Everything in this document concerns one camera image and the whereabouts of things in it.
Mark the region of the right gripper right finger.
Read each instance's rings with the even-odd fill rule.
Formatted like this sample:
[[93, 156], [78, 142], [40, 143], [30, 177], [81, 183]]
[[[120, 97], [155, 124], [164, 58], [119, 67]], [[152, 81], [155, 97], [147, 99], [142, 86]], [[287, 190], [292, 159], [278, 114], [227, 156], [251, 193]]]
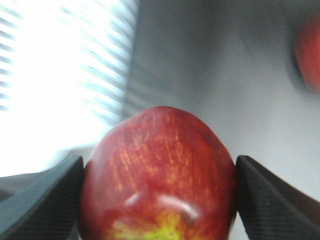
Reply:
[[236, 159], [238, 212], [250, 240], [318, 240], [320, 203], [247, 155]]

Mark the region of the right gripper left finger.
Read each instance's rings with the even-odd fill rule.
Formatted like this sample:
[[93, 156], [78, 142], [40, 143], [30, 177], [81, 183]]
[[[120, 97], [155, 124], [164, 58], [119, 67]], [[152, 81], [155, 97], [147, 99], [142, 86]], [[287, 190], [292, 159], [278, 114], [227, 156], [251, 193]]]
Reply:
[[66, 240], [75, 225], [82, 156], [71, 156], [0, 203], [2, 240]]

